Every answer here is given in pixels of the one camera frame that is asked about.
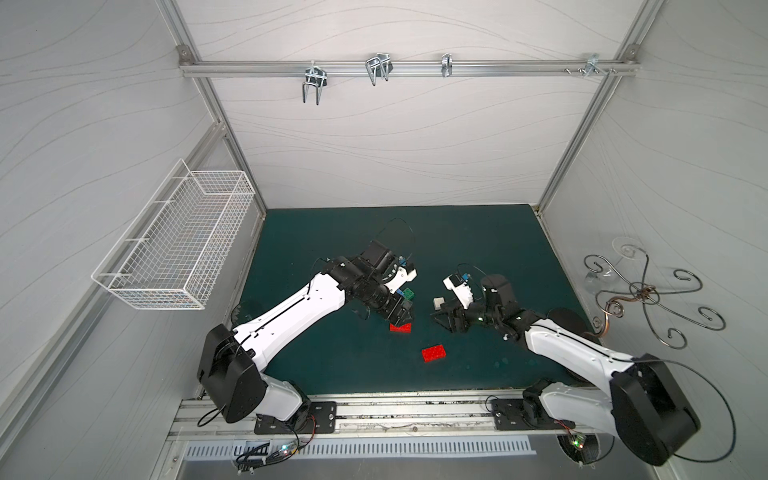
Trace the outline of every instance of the black mounting plate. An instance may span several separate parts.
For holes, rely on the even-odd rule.
[[[530,425],[523,417],[522,399],[493,399],[490,401],[490,405],[494,427],[503,432],[514,430],[558,430],[563,428],[551,419],[537,426]],[[576,427],[576,424],[569,420],[564,420],[563,423],[568,425],[570,429]]]
[[[310,415],[315,417],[317,423],[315,433],[333,433],[336,429],[336,402],[312,402]],[[312,435],[312,427],[312,419],[309,419],[300,429],[296,430],[296,433]],[[275,417],[257,415],[253,433],[257,435],[282,435],[291,433],[291,431]]]

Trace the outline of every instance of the white robotic arm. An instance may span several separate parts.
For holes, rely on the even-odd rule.
[[[215,326],[206,336],[197,378],[227,422],[255,411],[297,429],[309,399],[289,382],[263,374],[270,360],[317,320],[353,298],[395,326],[412,319],[412,304],[399,288],[416,277],[412,263],[374,240],[351,260],[328,261],[311,281],[248,323]]]
[[[466,285],[461,278],[446,279],[458,301],[447,303],[435,320],[452,332],[466,332],[470,325],[493,326],[504,340],[520,342],[534,353],[548,357],[586,379],[596,388],[566,386],[543,379],[526,389],[517,415],[530,425],[570,420],[619,437],[638,457],[662,465],[700,428],[700,422],[669,369],[656,357],[639,359],[615,352],[574,333],[578,326],[567,317],[548,319],[521,309],[509,282],[501,275],[481,280],[484,298],[465,305]],[[447,322],[438,318],[447,316]],[[583,321],[581,331],[585,331]]]
[[[327,273],[318,273],[309,284],[269,312],[232,331],[244,350],[254,351],[253,362],[263,372],[291,340],[345,303],[346,294],[339,290],[339,283]]]

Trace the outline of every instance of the teal table surface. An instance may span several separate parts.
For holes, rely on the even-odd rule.
[[[415,233],[415,241],[408,227]],[[449,333],[429,317],[432,299],[452,300],[442,279],[458,263],[506,276],[523,308],[584,312],[528,205],[269,210],[241,301],[262,312],[306,285],[317,257],[361,253],[379,241],[408,256],[418,276],[411,333],[392,333],[356,300],[305,330],[272,360],[266,374],[307,394],[526,387],[541,378],[572,383],[557,363],[505,342],[493,329]],[[475,276],[476,271],[467,270]],[[442,344],[446,357],[424,363],[422,349]]]

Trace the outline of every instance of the aluminum rail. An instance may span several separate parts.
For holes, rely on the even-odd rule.
[[[581,77],[586,60],[452,61],[452,77]],[[180,65],[184,77],[282,77],[304,78],[307,68],[320,68],[329,77],[368,77],[364,61],[198,61]],[[637,63],[599,61],[598,67],[609,76],[634,75]],[[390,77],[442,77],[442,63],[436,61],[392,60]]]

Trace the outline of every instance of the white wire basket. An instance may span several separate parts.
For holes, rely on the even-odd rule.
[[[255,194],[241,170],[174,172],[91,275],[137,310],[204,309]]]

